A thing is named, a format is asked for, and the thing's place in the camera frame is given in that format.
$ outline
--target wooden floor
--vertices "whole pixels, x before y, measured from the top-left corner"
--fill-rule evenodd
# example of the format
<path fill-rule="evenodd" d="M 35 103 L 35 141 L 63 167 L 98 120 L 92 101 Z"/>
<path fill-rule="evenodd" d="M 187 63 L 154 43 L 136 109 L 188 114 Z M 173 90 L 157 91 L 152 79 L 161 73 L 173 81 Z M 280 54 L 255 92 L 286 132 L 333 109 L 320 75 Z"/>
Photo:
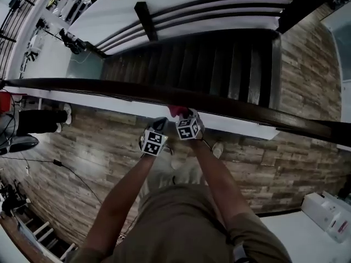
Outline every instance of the wooden floor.
<path fill-rule="evenodd" d="M 310 15 L 282 37 L 283 71 L 281 109 L 312 119 L 339 120 L 340 80 L 330 34 Z M 148 120 L 116 112 L 73 106 L 73 124 L 60 134 L 37 137 L 40 144 L 23 152 L 27 159 L 58 159 L 75 171 L 103 200 L 111 188 L 137 162 L 137 140 Z M 221 157 L 238 181 L 252 208 L 260 212 L 299 208 L 309 192 L 336 193 L 351 172 L 351 153 L 335 145 L 280 133 L 265 141 L 208 130 L 210 144 L 225 144 Z M 173 166 L 192 155 L 182 142 L 173 143 Z M 16 153 L 11 157 L 22 158 Z M 78 245 L 84 240 L 100 207 L 73 173 L 50 163 L 0 158 L 0 175 L 21 181 L 32 199 L 31 208 L 50 221 L 56 232 Z M 137 215 L 135 204 L 124 232 Z"/>

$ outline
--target wood-look tile floor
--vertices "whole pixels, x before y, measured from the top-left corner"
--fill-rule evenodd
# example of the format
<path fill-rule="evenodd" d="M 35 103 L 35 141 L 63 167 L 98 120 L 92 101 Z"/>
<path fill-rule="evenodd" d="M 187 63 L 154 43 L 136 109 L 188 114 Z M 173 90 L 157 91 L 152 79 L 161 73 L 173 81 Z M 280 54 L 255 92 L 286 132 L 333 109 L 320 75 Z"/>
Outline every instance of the wood-look tile floor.
<path fill-rule="evenodd" d="M 312 119 L 339 121 L 340 80 L 335 46 L 319 22 L 321 8 L 282 37 L 281 110 Z M 58 159 L 78 174 L 102 201 L 137 162 L 139 135 L 148 119 L 73 106 L 73 123 L 60 134 L 37 135 L 40 144 L 9 157 Z M 222 161 L 232 172 L 256 212 L 299 208 L 303 196 L 327 190 L 337 193 L 351 173 L 351 153 L 336 145 L 281 132 L 270 141 L 207 130 L 210 144 L 224 142 Z M 179 168 L 192 155 L 173 139 L 172 165 Z M 52 163 L 0 158 L 2 178 L 17 179 L 31 208 L 50 221 L 68 242 L 80 245 L 100 207 L 86 186 L 71 172 Z M 122 232 L 137 215 L 132 207 Z"/>

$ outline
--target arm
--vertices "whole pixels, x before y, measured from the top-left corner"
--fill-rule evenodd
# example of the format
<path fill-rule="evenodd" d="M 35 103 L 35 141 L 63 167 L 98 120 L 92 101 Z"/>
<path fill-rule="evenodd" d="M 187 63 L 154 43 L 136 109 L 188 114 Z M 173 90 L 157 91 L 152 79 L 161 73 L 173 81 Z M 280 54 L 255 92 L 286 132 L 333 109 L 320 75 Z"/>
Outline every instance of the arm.
<path fill-rule="evenodd" d="M 208 146 L 200 140 L 191 140 L 190 146 L 225 225 L 228 226 L 230 219 L 239 213 L 253 213 L 228 168 L 212 154 Z"/>
<path fill-rule="evenodd" d="M 133 205 L 156 157 L 145 155 L 105 198 L 83 247 L 105 255 L 117 243 L 127 214 Z"/>

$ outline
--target staircase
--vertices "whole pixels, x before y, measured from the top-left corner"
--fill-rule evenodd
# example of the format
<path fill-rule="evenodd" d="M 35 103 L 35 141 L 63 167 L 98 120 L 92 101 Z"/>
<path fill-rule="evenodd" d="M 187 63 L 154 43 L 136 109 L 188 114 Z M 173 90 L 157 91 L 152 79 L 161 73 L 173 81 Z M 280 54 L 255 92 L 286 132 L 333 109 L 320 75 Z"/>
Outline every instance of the staircase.
<path fill-rule="evenodd" d="M 279 33 L 234 29 L 174 37 L 117 53 L 102 80 L 166 86 L 277 109 Z"/>

